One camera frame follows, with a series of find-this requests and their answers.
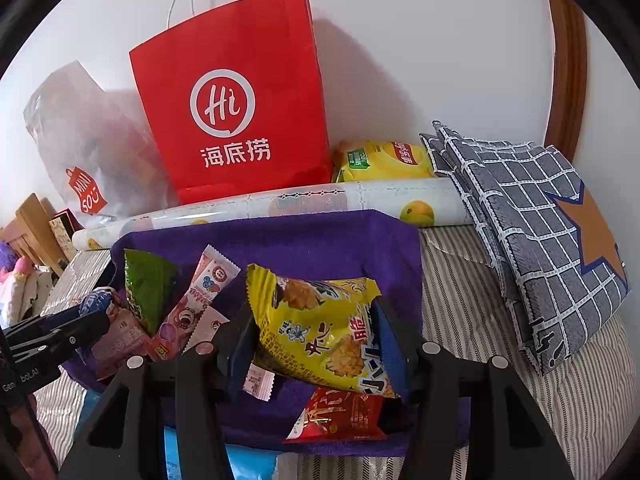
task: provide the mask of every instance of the wooden headboard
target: wooden headboard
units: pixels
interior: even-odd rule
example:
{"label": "wooden headboard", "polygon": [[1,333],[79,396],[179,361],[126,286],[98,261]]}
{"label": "wooden headboard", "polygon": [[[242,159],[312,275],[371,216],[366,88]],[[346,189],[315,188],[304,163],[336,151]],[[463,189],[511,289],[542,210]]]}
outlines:
{"label": "wooden headboard", "polygon": [[62,276],[62,267],[68,260],[51,231],[52,217],[35,193],[31,193],[16,210],[15,218],[0,231],[0,238],[20,256],[28,256],[36,265],[49,266]]}

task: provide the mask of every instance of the white plastic bag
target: white plastic bag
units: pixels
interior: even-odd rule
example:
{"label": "white plastic bag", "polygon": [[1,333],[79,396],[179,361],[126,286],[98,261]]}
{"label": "white plastic bag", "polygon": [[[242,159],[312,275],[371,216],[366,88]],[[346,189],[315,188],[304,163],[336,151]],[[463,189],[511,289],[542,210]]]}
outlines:
{"label": "white plastic bag", "polygon": [[151,134],[79,62],[47,77],[24,121],[56,190],[85,227],[177,205]]}

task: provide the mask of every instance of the yellow package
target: yellow package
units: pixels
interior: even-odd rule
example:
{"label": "yellow package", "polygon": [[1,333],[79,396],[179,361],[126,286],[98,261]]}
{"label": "yellow package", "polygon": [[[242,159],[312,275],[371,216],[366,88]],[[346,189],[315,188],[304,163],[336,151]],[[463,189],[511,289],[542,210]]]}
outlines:
{"label": "yellow package", "polygon": [[256,364],[317,386],[396,396],[370,326],[374,280],[303,282],[251,264],[246,286],[260,329]]}
{"label": "yellow package", "polygon": [[335,152],[336,182],[433,177],[422,146],[405,142],[344,143]]}

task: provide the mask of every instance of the pink snack package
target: pink snack package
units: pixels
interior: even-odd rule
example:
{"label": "pink snack package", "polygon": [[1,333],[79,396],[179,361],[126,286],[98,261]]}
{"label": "pink snack package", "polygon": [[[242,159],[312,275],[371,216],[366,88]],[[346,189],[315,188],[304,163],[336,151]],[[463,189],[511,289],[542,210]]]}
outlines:
{"label": "pink snack package", "polygon": [[204,249],[189,290],[151,341],[149,354],[154,361],[171,359],[184,348],[204,309],[239,272],[238,266],[212,246]]}
{"label": "pink snack package", "polygon": [[[220,328],[220,325],[227,321],[229,320],[215,308],[208,306],[202,313],[202,317],[196,325],[193,334],[191,334],[184,351],[186,352],[203,341],[211,341]],[[251,363],[242,389],[256,399],[269,400],[271,398],[274,379],[275,374],[273,372],[264,370]]]}
{"label": "pink snack package", "polygon": [[107,314],[109,331],[91,348],[96,363],[96,378],[101,381],[115,375],[133,355],[145,356],[151,338],[130,310],[112,303]]}

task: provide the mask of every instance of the white wall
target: white wall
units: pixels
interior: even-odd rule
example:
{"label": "white wall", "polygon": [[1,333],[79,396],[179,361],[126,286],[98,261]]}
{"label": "white wall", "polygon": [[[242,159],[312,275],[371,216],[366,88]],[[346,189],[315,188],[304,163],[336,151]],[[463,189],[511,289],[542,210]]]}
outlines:
{"label": "white wall", "polygon": [[[206,10],[228,0],[195,0]],[[22,110],[79,59],[144,120],[128,51],[160,32],[171,0],[63,0],[0,80],[0,224],[30,193],[62,203]],[[331,141],[416,140],[434,119],[487,139],[542,140],[552,85],[547,0],[311,0]],[[190,15],[178,0],[176,21]]]}
{"label": "white wall", "polygon": [[631,292],[620,313],[640,362],[640,90],[587,18],[587,101],[574,166],[618,243]]}

